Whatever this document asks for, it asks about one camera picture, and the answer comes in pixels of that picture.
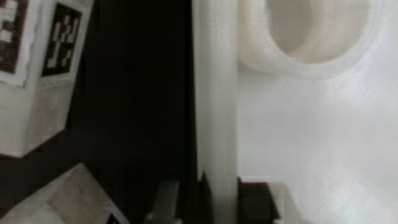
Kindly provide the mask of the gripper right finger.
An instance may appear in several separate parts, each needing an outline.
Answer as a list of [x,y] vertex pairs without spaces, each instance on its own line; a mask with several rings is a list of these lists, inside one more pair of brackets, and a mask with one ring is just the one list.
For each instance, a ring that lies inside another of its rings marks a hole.
[[238,224],[273,224],[279,218],[268,184],[238,181]]

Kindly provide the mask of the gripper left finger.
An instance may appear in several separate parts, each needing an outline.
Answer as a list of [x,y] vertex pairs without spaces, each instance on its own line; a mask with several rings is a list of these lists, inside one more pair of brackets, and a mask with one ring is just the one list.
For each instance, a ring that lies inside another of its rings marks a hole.
[[181,224],[176,217],[179,182],[165,181],[158,185],[153,211],[142,224]]

